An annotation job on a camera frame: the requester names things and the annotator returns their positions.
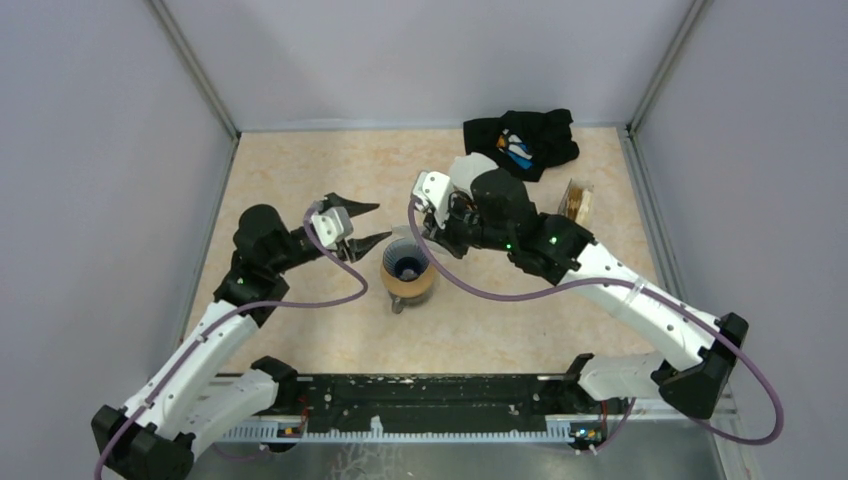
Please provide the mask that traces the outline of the white paper coffee filter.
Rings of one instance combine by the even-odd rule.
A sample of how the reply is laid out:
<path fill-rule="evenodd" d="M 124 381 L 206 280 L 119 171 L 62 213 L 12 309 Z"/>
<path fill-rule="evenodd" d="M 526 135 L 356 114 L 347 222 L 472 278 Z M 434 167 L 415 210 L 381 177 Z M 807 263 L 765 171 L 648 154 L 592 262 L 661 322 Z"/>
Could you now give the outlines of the white paper coffee filter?
<path fill-rule="evenodd" d="M 488 156 L 474 152 L 466 156 L 458 156 L 448 169 L 447 175 L 456 190 L 473 196 L 472 182 L 480 175 L 496 170 L 497 163 Z"/>

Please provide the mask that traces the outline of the blue glass dripper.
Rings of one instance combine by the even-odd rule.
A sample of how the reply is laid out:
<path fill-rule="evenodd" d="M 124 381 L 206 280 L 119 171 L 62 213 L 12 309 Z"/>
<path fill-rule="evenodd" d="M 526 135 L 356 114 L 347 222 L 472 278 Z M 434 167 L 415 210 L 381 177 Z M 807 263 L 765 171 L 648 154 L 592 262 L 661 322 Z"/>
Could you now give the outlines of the blue glass dripper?
<path fill-rule="evenodd" d="M 401 238 L 385 248 L 382 264 L 391 278 L 411 282 L 425 273 L 429 260 L 414 239 Z"/>

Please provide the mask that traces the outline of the clear glass carafe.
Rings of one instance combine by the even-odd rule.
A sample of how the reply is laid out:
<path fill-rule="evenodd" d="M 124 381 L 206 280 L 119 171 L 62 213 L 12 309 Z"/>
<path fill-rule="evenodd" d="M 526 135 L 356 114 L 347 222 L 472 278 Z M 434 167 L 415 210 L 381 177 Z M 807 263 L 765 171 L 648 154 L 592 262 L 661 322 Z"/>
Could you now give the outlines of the clear glass carafe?
<path fill-rule="evenodd" d="M 394 293 L 389 293 L 390 310 L 393 314 L 401 314 L 407 308 L 417 308 L 427 303 L 433 296 L 432 291 L 428 291 L 413 297 L 402 297 Z"/>

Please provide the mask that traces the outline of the orange coffee filter pack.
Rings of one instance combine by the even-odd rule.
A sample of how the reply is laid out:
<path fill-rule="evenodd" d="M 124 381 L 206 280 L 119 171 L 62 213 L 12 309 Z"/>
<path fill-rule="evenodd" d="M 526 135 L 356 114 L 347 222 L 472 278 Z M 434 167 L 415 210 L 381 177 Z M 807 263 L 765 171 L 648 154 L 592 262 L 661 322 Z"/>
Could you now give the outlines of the orange coffee filter pack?
<path fill-rule="evenodd" d="M 588 228 L 591 222 L 593 197 L 592 184 L 572 178 L 561 198 L 557 213 Z"/>

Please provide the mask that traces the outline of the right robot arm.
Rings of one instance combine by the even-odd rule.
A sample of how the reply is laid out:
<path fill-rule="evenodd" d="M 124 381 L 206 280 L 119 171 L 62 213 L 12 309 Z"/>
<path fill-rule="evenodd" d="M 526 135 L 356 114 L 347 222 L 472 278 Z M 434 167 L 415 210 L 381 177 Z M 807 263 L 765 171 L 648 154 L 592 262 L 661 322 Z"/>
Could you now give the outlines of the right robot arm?
<path fill-rule="evenodd" d="M 464 185 L 441 172 L 422 172 L 411 195 L 424 215 L 424 238 L 450 255 L 462 258 L 471 248 L 504 252 L 522 272 L 574 290 L 653 346 L 643 355 L 576 357 L 563 385 L 569 408 L 588 412 L 600 401 L 632 397 L 661 399 L 697 420 L 713 416 L 736 365 L 733 351 L 747 335 L 746 320 L 685 306 L 586 228 L 538 211 L 525 184 L 503 169 Z"/>

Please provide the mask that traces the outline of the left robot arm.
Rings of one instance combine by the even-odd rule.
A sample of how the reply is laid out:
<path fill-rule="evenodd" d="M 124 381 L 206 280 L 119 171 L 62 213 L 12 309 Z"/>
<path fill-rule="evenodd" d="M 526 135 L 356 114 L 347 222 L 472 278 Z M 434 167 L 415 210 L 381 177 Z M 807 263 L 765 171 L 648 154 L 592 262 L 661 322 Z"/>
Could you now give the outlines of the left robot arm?
<path fill-rule="evenodd" d="M 94 478 L 111 470 L 124 479 L 184 479 L 207 449 L 248 417 L 269 408 L 292 411 L 300 399 L 298 373 L 272 357 L 255 362 L 224 391 L 201 394 L 275 310 L 335 307 L 367 293 L 367 280 L 352 265 L 391 234 L 354 239 L 352 220 L 378 207 L 328 193 L 294 230 L 271 205 L 245 210 L 233 236 L 230 269 L 198 324 L 137 393 L 120 407 L 102 406 L 92 418 L 99 451 Z M 313 303 L 285 300 L 285 273 L 321 258 L 350 274 L 359 290 Z"/>

